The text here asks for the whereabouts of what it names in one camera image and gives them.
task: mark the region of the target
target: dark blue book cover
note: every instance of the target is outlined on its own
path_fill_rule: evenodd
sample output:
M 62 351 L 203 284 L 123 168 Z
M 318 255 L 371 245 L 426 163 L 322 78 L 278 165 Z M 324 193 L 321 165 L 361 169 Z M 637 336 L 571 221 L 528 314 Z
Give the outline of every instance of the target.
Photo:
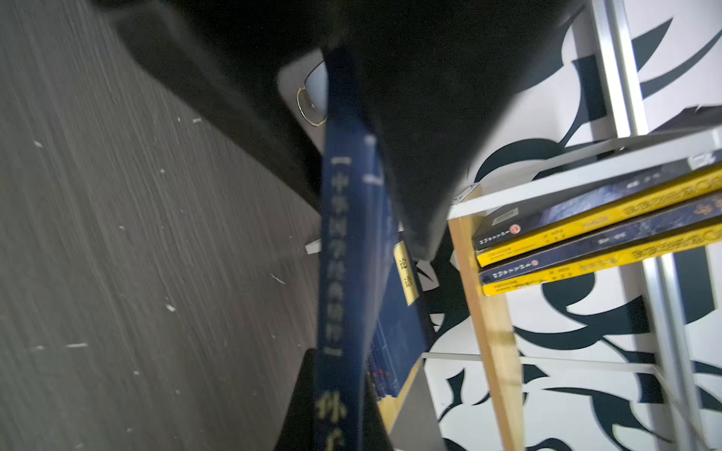
M 412 283 L 419 286 L 415 271 Z M 393 397 L 399 396 L 417 360 L 432 344 L 433 324 L 421 296 L 409 299 L 404 293 L 399 271 L 396 266 L 391 268 L 375 337 L 381 354 L 380 370 L 386 376 L 386 394 Z
M 378 345 L 376 344 L 375 336 L 371 343 L 368 358 L 366 359 L 366 366 L 369 377 L 371 378 L 371 385 L 373 385 L 374 393 L 376 394 L 376 400 L 379 400 L 386 396 L 386 384 L 383 383 L 380 377 L 383 374 L 383 370 L 379 365 Z
M 398 236 L 376 137 L 362 119 L 360 89 L 350 64 L 343 49 L 326 58 L 315 451 L 362 449 L 367 356 Z

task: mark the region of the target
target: dark wooden surface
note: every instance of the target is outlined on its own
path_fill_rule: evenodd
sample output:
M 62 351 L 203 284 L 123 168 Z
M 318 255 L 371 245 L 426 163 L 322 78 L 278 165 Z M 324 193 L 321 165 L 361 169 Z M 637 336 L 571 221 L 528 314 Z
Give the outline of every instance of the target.
M 0 4 L 0 450 L 273 446 L 318 215 L 197 117 L 85 0 Z

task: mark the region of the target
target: stack of books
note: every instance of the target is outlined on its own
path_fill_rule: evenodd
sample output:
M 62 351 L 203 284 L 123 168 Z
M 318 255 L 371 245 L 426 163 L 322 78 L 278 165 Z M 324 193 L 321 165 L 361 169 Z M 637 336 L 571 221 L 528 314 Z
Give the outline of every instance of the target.
M 722 240 L 722 151 L 504 206 L 474 236 L 486 295 Z

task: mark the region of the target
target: book spine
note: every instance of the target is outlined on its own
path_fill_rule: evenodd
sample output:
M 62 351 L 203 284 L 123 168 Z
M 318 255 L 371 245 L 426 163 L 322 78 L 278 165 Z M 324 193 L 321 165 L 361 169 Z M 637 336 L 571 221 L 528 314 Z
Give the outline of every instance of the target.
M 398 277 L 396 271 L 391 271 L 391 275 L 389 277 Z M 378 352 L 376 354 L 378 358 L 378 379 L 383 382 L 384 391 L 386 392 L 386 395 L 389 396 L 396 396 L 396 383 L 394 380 L 394 368 L 393 368 L 393 361 L 391 360 L 391 355 L 388 352 L 388 342 L 386 340 L 386 335 L 383 332 L 383 327 L 380 324 L 376 327 L 376 330 L 374 332 L 374 339 L 376 340 L 376 344 L 378 345 Z
M 682 178 L 678 183 L 651 190 L 643 196 L 626 198 L 605 209 L 575 216 L 553 227 L 519 237 L 509 243 L 494 246 L 477 253 L 479 264 L 484 267 L 544 246 L 555 244 L 581 234 L 601 229 L 610 224 L 641 216 L 679 202 L 703 196 L 722 188 L 722 167 L 701 170 Z
M 378 326 L 376 326 L 376 330 L 374 332 L 373 336 L 373 342 L 371 344 L 371 350 L 368 353 L 368 364 L 369 364 L 369 370 L 371 374 L 371 382 L 374 385 L 374 388 L 376 390 L 376 398 L 381 399 L 384 398 L 388 392 L 386 388 L 386 384 L 383 382 L 383 379 L 381 378 L 381 375 L 383 374 L 383 370 L 380 366 L 380 359 L 379 359 L 379 345 L 378 345 Z
M 688 175 L 694 170 L 710 166 L 721 159 L 722 151 L 718 150 L 644 170 L 632 177 L 601 186 L 588 193 L 550 206 L 543 211 L 522 214 L 513 224 L 509 224 L 508 220 L 519 215 L 519 211 L 518 209 L 511 209 L 495 219 L 495 222 L 503 222 L 504 224 L 498 227 L 492 225 L 489 229 L 479 231 L 474 236 L 474 248 L 477 251 L 483 251 L 491 246 L 517 238 L 517 236 L 520 236 L 519 234 L 531 233 L 554 222 L 563 221 L 623 198 L 636 196 L 643 191 L 659 187 L 676 178 Z
M 583 274 L 593 273 L 602 269 L 629 265 L 630 263 L 636 263 L 646 258 L 654 258 L 671 252 L 694 249 L 719 241 L 722 241 L 722 224 L 706 225 L 691 232 L 679 233 L 671 237 L 654 240 L 631 248 L 613 250 L 592 258 L 566 263 L 561 266 L 533 272 L 506 281 L 483 285 L 482 290 L 487 296 L 494 296 L 496 294 L 512 292 L 526 286 L 571 279 L 572 277 L 582 276 Z
M 406 243 L 403 240 L 393 247 L 393 258 L 396 260 L 396 270 L 401 279 L 401 288 L 404 289 L 406 304 L 411 305 L 419 297 L 419 290 L 414 278 L 414 262 L 409 258 Z
M 618 245 L 644 240 L 722 216 L 720 207 L 722 207 L 722 194 L 717 193 L 697 198 L 678 206 L 669 207 L 660 213 L 613 225 L 601 232 L 563 242 L 552 248 L 545 248 L 539 252 L 516 258 L 509 263 L 485 269 L 479 274 L 479 278 L 482 284 L 491 284 L 557 266 L 565 261 L 575 260 Z
M 398 237 L 376 138 L 362 119 L 350 65 L 342 48 L 326 58 L 314 451 L 362 449 L 366 362 Z

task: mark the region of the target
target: yellow book spine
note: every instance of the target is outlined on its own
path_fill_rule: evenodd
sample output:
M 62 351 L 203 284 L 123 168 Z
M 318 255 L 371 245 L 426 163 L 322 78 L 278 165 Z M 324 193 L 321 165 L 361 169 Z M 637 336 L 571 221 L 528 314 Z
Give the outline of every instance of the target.
M 483 250 L 477 253 L 477 260 L 482 267 L 487 266 L 530 250 L 711 193 L 719 188 L 722 188 L 722 167 L 713 171 L 693 172 L 673 185 L 662 185 L 643 195 L 617 201 L 605 209 L 596 209 L 574 216 L 558 225 Z
M 416 288 L 414 273 L 409 262 L 409 253 L 406 251 L 406 244 L 403 241 L 393 247 L 393 257 L 396 259 L 396 269 L 399 270 L 406 303 L 411 305 L 419 297 L 419 290 Z
M 487 296 L 494 296 L 495 294 L 524 288 L 525 286 L 570 279 L 602 269 L 629 265 L 630 263 L 636 263 L 646 258 L 659 257 L 670 252 L 680 252 L 710 245 L 718 241 L 722 241 L 722 224 L 715 224 L 631 248 L 617 250 L 584 260 L 577 260 L 566 265 L 515 277 L 514 279 L 486 284 L 482 287 L 482 290 Z

